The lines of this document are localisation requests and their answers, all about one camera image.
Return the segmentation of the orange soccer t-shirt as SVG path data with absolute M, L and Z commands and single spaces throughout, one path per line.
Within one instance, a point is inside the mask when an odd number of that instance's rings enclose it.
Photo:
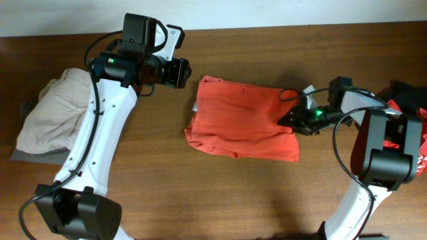
M 187 143 L 211 155 L 296 162 L 300 153 L 296 135 L 277 122 L 298 104 L 297 96 L 295 90 L 206 75 L 197 89 L 197 109 L 184 130 Z

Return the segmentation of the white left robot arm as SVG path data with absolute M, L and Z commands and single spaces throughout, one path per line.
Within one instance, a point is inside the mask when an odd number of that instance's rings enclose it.
M 74 146 L 51 185 L 40 184 L 33 202 L 49 230 L 66 239 L 126 239 L 121 205 L 108 199 L 111 162 L 143 87 L 181 89 L 191 75 L 174 57 L 181 27 L 128 13 L 123 28 L 95 58 L 87 59 L 91 92 Z

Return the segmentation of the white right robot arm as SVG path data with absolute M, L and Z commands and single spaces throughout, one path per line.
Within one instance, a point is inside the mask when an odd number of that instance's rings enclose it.
M 411 182 L 421 161 L 422 120 L 397 111 L 366 89 L 354 87 L 348 77 L 337 77 L 326 88 L 328 104 L 317 106 L 313 91 L 299 92 L 298 104 L 277 122 L 294 133 L 315 135 L 333 127 L 332 146 L 351 183 L 335 213 L 318 231 L 292 239 L 363 239 L 362 232 L 376 208 Z M 338 151 L 341 124 L 355 124 L 358 135 L 346 167 Z

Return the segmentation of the beige folded shorts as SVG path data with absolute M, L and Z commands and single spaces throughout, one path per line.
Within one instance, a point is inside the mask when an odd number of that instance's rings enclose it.
M 50 80 L 24 121 L 17 149 L 30 154 L 72 149 L 91 88 L 89 73 L 78 68 L 66 69 L 60 78 Z

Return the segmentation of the red patterned garment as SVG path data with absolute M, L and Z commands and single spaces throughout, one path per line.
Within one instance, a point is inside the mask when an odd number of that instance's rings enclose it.
M 419 107 L 418 105 L 413 107 L 409 103 L 397 103 L 395 100 L 389 100 L 388 106 L 402 113 L 410 113 L 415 110 L 415 114 L 422 120 L 422 136 L 416 170 L 416 175 L 419 176 L 426 172 L 426 107 Z

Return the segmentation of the grey folded garment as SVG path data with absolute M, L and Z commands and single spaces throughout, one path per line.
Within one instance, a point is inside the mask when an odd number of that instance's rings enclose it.
M 20 103 L 19 131 L 22 130 L 24 122 L 30 112 L 35 108 L 35 105 L 29 102 Z M 43 163 L 62 165 L 69 156 L 70 150 L 66 148 L 56 149 L 42 154 L 31 154 L 18 149 L 14 149 L 9 160 L 24 161 L 30 163 Z

